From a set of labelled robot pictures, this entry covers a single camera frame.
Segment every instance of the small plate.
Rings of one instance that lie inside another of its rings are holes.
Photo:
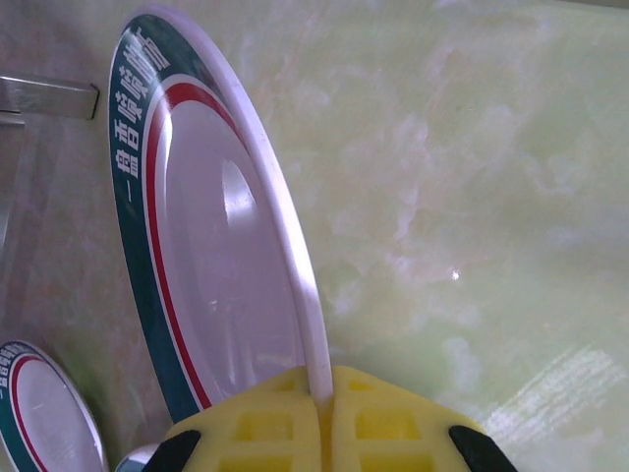
[[[127,267],[173,420],[304,365],[298,320],[322,334],[309,365],[331,385],[315,277],[273,149],[225,58],[180,12],[148,7],[125,27],[109,144]]]
[[[0,346],[0,437],[15,470],[109,470],[93,418],[61,368],[36,347]]]

